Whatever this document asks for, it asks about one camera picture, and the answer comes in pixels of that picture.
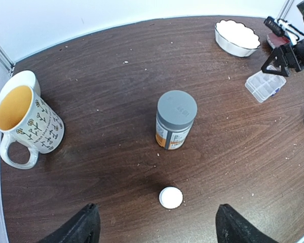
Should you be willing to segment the white orange vitamin bottle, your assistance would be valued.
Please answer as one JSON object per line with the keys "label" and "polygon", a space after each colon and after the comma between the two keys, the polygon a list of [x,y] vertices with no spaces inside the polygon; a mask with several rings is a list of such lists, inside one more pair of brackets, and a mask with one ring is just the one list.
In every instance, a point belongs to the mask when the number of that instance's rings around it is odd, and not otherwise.
{"label": "white orange vitamin bottle", "polygon": [[157,103],[156,142],[167,150],[180,148],[185,142],[198,106],[187,92],[172,90],[164,93]]}

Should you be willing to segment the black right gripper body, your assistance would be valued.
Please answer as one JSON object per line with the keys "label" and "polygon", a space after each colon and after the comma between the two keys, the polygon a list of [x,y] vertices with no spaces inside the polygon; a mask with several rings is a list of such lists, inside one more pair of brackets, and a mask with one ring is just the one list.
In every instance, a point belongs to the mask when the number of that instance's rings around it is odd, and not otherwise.
{"label": "black right gripper body", "polygon": [[304,69],[304,39],[292,45],[291,43],[285,44],[284,55],[287,62],[287,67],[300,72]]}

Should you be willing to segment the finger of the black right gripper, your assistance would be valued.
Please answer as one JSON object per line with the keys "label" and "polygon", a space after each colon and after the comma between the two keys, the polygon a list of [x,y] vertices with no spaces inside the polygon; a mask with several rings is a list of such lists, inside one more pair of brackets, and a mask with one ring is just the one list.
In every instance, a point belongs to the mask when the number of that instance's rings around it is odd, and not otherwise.
{"label": "finger of the black right gripper", "polygon": [[283,46],[280,46],[273,49],[261,67],[261,71],[273,75],[290,76],[288,64],[286,50]]}

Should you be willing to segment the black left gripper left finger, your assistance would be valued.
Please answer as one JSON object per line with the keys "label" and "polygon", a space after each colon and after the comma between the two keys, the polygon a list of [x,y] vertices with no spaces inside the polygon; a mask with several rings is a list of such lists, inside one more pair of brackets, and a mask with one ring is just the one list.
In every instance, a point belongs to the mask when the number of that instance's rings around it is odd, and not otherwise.
{"label": "black left gripper left finger", "polygon": [[38,242],[99,242],[100,230],[98,206],[87,204],[57,230]]}

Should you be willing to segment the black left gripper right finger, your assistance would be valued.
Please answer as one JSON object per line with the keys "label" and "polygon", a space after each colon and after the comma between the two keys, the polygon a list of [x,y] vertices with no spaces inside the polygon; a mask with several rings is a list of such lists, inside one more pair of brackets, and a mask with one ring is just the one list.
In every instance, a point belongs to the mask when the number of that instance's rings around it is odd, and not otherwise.
{"label": "black left gripper right finger", "polygon": [[217,242],[277,242],[259,231],[229,204],[219,206],[215,226]]}

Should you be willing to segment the clear plastic pill organizer box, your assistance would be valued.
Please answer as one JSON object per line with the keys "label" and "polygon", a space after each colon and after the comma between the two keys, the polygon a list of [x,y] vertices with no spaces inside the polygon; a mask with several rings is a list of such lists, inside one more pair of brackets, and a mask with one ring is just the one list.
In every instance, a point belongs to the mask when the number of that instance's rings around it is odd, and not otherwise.
{"label": "clear plastic pill organizer box", "polygon": [[247,78],[245,87],[259,103],[263,103],[279,92],[285,84],[284,77],[259,71]]}

